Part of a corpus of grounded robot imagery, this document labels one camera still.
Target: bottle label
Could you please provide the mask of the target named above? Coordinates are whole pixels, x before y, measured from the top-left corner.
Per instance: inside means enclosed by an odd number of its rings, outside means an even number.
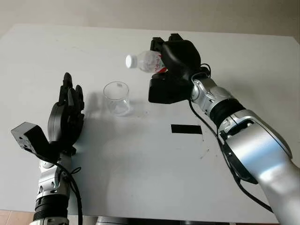
[[[167,70],[165,67],[163,61],[161,60],[161,54],[157,53],[156,59],[155,59],[155,67],[154,67],[154,73],[163,73]]]

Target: robotic arm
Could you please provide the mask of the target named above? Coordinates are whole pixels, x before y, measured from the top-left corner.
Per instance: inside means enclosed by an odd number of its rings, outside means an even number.
[[[210,67],[201,64],[190,41],[178,34],[168,41],[154,37],[150,49],[161,52],[168,71],[152,76],[149,101],[171,104],[187,99],[198,104],[217,126],[214,135],[233,175],[260,184],[282,225],[300,224],[300,169],[291,161],[285,140],[215,84]]]
[[[70,189],[77,197],[78,224],[83,224],[81,199],[78,187],[71,174],[71,157],[76,153],[73,144],[78,139],[84,115],[82,88],[73,89],[72,77],[64,75],[59,101],[54,104],[49,121],[47,141],[42,129],[35,124],[23,123],[11,133],[21,148],[40,159],[41,177],[33,222],[30,225],[68,225],[68,201]]]

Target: scratch mark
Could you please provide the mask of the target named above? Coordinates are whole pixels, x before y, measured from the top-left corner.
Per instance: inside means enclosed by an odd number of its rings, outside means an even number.
[[[210,149],[207,149],[206,152],[202,156],[199,157],[199,159],[203,159],[209,151],[210,151]]]

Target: plastic bottle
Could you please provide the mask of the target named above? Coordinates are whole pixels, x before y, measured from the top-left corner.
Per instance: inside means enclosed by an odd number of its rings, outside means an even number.
[[[145,51],[139,55],[128,55],[125,60],[127,68],[139,68],[146,73],[161,73],[166,67],[161,60],[161,54],[155,51]]]

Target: glass cup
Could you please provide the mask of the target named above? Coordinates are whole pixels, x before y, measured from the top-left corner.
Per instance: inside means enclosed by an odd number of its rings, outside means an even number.
[[[105,104],[112,114],[123,116],[130,111],[127,84],[119,81],[110,82],[104,87],[103,94]]]

